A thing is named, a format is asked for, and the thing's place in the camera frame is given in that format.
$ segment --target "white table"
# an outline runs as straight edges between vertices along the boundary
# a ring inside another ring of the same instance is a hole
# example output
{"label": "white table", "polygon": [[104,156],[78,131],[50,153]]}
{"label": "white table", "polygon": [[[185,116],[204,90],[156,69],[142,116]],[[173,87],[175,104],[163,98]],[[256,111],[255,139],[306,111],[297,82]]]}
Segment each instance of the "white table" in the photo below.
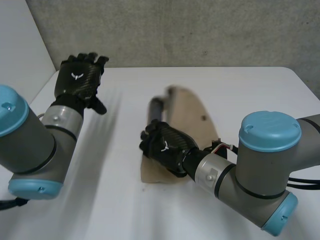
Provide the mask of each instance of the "white table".
{"label": "white table", "polygon": [[[31,104],[43,113],[54,100],[58,73]],[[59,197],[0,212],[1,240],[271,240],[214,196],[184,184],[140,181],[140,132],[148,101],[171,84],[192,89],[224,142],[238,144],[244,116],[280,111],[295,118],[320,113],[320,101],[283,67],[106,68],[98,89],[108,107],[86,110],[83,128]],[[229,154],[230,160],[236,157]],[[320,168],[292,174],[319,179]],[[0,199],[11,174],[0,169]],[[320,191],[292,189],[299,205],[279,240],[320,239]]]}

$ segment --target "white wall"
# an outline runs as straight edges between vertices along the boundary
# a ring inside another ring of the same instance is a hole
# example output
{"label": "white wall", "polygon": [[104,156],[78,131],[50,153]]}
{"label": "white wall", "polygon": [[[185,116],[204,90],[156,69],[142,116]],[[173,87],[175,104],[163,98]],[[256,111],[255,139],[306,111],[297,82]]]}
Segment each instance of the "white wall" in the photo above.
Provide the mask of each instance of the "white wall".
{"label": "white wall", "polygon": [[30,103],[55,71],[25,0],[0,0],[0,84]]}

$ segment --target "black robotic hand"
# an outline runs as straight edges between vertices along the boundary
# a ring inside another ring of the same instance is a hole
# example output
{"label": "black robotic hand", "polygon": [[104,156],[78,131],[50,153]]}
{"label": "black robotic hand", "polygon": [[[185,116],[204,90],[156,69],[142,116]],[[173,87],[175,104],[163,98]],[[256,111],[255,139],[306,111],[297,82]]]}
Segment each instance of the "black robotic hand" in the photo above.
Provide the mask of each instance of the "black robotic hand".
{"label": "black robotic hand", "polygon": [[158,161],[177,177],[185,177],[183,160],[191,149],[198,149],[195,141],[187,134],[170,127],[166,122],[152,120],[141,133],[139,148],[143,155]]}
{"label": "black robotic hand", "polygon": [[96,94],[104,66],[109,58],[100,56],[95,62],[97,56],[94,52],[79,53],[77,57],[70,55],[63,61],[56,80],[54,96],[57,99],[62,95],[77,96],[83,101],[85,108],[93,109],[103,115],[107,109]]}

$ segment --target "logo on hand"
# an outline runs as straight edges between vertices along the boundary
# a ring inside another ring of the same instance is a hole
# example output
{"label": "logo on hand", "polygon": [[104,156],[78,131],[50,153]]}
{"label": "logo on hand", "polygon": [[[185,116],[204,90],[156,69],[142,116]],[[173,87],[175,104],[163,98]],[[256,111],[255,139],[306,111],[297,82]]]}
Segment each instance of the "logo on hand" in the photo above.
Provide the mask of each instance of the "logo on hand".
{"label": "logo on hand", "polygon": [[72,76],[75,80],[81,78],[83,75],[84,75],[83,73],[82,73],[81,75],[74,75],[73,72],[71,73],[71,76]]}
{"label": "logo on hand", "polygon": [[167,141],[164,141],[164,143],[165,143],[165,146],[164,146],[164,149],[161,150],[161,152],[164,152],[165,150],[169,150]]}

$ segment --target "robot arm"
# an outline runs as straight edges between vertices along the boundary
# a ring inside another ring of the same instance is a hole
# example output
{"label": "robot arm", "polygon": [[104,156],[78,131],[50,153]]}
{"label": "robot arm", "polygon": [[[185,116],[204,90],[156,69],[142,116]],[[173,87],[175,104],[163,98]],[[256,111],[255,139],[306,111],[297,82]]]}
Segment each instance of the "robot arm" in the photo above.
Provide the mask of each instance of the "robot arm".
{"label": "robot arm", "polygon": [[[320,115],[295,120],[280,112],[249,114],[242,121],[239,148],[234,151],[237,164],[196,145],[182,147],[192,138],[159,120],[153,120],[141,134],[140,148],[173,174],[188,174],[259,228],[278,236],[298,204],[297,197],[286,190],[290,173],[320,165],[318,123]],[[166,146],[166,151],[158,151]],[[168,167],[168,162],[176,167]]]}
{"label": "robot arm", "polygon": [[8,190],[26,200],[58,196],[79,137],[84,109],[107,109],[96,97],[107,57],[70,56],[61,63],[56,100],[40,121],[27,102],[0,86],[0,164],[13,173]]}

